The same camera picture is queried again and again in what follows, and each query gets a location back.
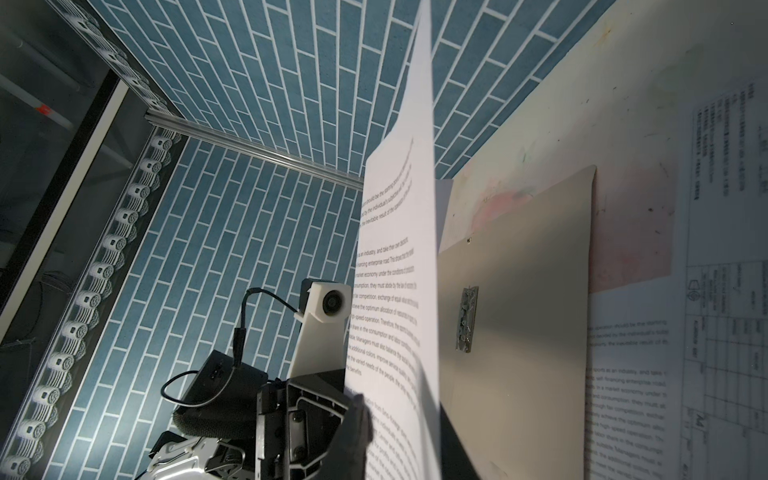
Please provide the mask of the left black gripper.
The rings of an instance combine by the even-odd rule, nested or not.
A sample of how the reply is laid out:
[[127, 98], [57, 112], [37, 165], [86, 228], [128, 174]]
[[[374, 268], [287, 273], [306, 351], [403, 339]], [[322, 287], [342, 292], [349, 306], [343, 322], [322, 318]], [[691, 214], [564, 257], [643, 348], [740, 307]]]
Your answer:
[[243, 469], [258, 479], [366, 478], [370, 410], [362, 394], [351, 403], [344, 395], [344, 370], [270, 380], [215, 350], [191, 374], [173, 423], [184, 434], [224, 441], [219, 462], [239, 447]]

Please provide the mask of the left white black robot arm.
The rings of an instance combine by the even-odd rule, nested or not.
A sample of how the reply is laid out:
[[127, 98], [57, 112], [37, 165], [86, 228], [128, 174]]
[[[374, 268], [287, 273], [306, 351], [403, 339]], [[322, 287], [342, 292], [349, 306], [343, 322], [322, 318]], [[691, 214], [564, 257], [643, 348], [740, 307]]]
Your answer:
[[362, 396], [344, 391], [344, 363], [271, 379], [213, 352], [192, 372], [144, 479], [362, 479], [373, 439]]

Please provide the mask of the beige paper folder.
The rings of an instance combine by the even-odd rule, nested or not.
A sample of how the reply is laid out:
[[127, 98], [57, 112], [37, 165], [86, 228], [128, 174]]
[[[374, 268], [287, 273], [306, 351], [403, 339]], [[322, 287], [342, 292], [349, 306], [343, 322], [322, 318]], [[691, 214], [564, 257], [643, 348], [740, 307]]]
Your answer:
[[[586, 167], [438, 257], [446, 479], [584, 475], [589, 251]], [[456, 349], [478, 286], [470, 353]]]

